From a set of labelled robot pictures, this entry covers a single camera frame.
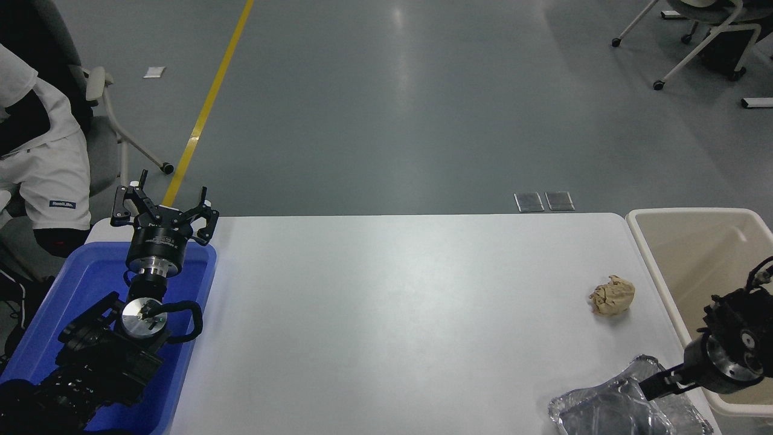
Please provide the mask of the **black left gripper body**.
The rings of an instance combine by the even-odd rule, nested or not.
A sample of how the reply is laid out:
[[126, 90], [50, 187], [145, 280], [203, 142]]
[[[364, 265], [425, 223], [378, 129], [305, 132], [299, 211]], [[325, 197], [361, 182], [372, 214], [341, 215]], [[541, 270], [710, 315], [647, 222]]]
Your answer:
[[160, 208], [160, 222], [152, 221], [151, 214], [139, 214], [133, 219], [133, 236], [127, 254], [127, 267], [140, 268], [146, 259], [165, 260], [181, 268], [185, 259], [190, 231], [174, 226], [182, 212], [174, 208]]

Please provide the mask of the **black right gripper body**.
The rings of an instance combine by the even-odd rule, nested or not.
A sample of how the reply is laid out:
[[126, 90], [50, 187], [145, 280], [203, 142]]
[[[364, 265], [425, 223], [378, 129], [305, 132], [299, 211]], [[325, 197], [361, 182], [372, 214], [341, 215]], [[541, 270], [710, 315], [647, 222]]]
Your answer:
[[702, 335], [684, 349], [684, 368], [688, 383], [713, 393], [726, 393], [729, 380], [720, 369], [725, 352], [712, 335]]

